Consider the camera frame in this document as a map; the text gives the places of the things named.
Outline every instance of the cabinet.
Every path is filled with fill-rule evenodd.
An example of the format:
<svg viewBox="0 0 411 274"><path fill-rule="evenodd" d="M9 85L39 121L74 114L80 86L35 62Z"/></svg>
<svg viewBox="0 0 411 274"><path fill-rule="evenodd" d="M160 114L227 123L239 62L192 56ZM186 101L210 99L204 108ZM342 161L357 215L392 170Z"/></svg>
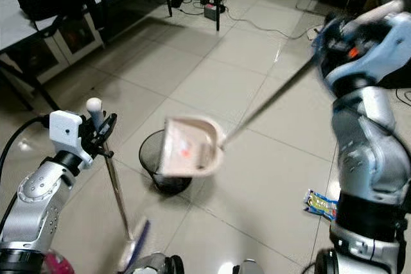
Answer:
<svg viewBox="0 0 411 274"><path fill-rule="evenodd" d="M102 44L87 13L79 21L65 21L52 37L18 43L0 58L20 71L33 73L39 82L45 83ZM33 90L23 81L15 81L26 91Z"/></svg>

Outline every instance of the tiled floor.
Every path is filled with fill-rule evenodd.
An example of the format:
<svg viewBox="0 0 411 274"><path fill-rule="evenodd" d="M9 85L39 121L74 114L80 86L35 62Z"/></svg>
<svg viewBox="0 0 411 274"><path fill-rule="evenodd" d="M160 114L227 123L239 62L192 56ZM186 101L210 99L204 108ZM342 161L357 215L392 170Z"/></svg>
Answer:
<svg viewBox="0 0 411 274"><path fill-rule="evenodd" d="M227 6L237 19L297 36L322 18L294 10L295 1L228 0ZM226 13L216 33L210 20L178 11L169 18L159 6L47 87L66 109L85 112L86 99L99 96L106 110L118 113L111 143L128 216L136 223L145 215L152 223L143 253L179 254L190 274L231 274L231 265L246 258L257 260L266 273L300 273L319 248L330 246L328 223L304 212L302 198L308 189L338 196L336 140L330 127L333 99L315 72L228 147L215 176L195 179L179 196L157 193L138 151L170 115L205 114L229 132L309 56L305 36L286 40L233 21ZM393 94L391 100L399 132L411 143L411 109ZM32 116L12 101L0 110L6 128L0 132L2 143ZM35 105L48 111L39 98ZM3 211L23 176L53 153L46 133L37 129L25 133L8 158L0 190ZM99 159L78 177L53 247L79 274L112 273L123 239ZM411 258L404 273L409 271Z"/></svg>

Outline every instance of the trash can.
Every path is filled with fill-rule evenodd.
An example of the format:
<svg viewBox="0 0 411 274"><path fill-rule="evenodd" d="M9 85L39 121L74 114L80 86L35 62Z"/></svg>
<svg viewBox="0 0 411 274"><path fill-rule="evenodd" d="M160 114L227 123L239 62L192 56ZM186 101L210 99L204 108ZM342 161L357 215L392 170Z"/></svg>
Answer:
<svg viewBox="0 0 411 274"><path fill-rule="evenodd" d="M192 178L167 177L156 173L160 166L163 139L164 130L148 136L140 147L139 159L153 179L156 188L164 194L174 195L184 191L190 185Z"/></svg>

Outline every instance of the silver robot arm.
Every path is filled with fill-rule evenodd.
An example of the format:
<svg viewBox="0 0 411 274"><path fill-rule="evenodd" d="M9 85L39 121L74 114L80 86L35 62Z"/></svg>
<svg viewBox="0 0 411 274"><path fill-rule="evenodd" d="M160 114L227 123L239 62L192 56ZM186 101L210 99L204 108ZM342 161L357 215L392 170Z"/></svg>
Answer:
<svg viewBox="0 0 411 274"><path fill-rule="evenodd" d="M377 9L361 22L335 19L317 39L320 72L337 96L332 125L341 186L330 228L335 249L317 255L318 274L396 274L404 266L411 158L378 87L411 58L411 15L397 13L400 7L392 3L391 12Z"/></svg>
<svg viewBox="0 0 411 274"><path fill-rule="evenodd" d="M50 114L49 137L57 154L46 158L18 187L1 232L0 273L40 273L75 177L97 155L112 155L102 146L116 119L116 114L109 115L96 131L91 118L61 110Z"/></svg>

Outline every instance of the broom handle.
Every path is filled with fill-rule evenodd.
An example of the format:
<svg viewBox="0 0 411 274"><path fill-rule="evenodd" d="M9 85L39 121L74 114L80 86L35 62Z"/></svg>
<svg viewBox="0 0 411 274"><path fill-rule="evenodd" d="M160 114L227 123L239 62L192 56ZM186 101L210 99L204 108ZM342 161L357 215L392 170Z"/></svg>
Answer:
<svg viewBox="0 0 411 274"><path fill-rule="evenodd" d="M89 111L91 115L96 131L98 131L100 125L104 122L103 106L102 106L101 100L98 98L89 99L87 101L87 110ZM110 151L110 148L107 142L104 143L103 148L106 152ZM109 172L111 185L113 187L114 196L116 197L117 206L120 211L121 220L123 222L126 236L128 237L128 240L133 241L133 235L132 235L130 225L128 224L128 220L127 220L123 192L121 191L121 186L118 180L118 174L114 166L113 159L110 157L104 157L104 159L105 159L105 164L107 166L107 170Z"/></svg>
<svg viewBox="0 0 411 274"><path fill-rule="evenodd" d="M244 120L234 131L232 131L222 143L225 148L235 137L244 131L250 123L256 120L263 112L273 105L285 92L290 90L314 67L315 60L312 56L280 89L278 89L268 100L265 101L252 115Z"/></svg>

